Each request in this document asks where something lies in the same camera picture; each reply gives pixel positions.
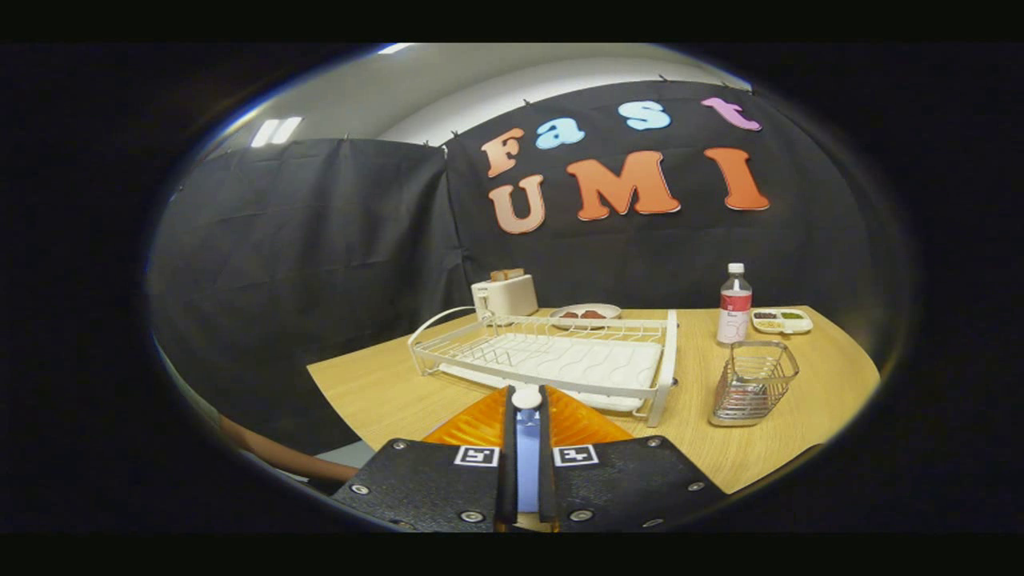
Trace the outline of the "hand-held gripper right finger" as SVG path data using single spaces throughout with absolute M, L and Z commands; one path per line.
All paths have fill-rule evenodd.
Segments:
M 540 394 L 538 515 L 553 531 L 668 531 L 727 503 L 663 435 L 635 437 L 564 390 Z

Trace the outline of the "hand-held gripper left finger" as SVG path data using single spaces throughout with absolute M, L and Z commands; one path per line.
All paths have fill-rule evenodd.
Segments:
M 501 532 L 517 515 L 516 416 L 493 390 L 420 441 L 392 438 L 332 499 L 399 531 Z

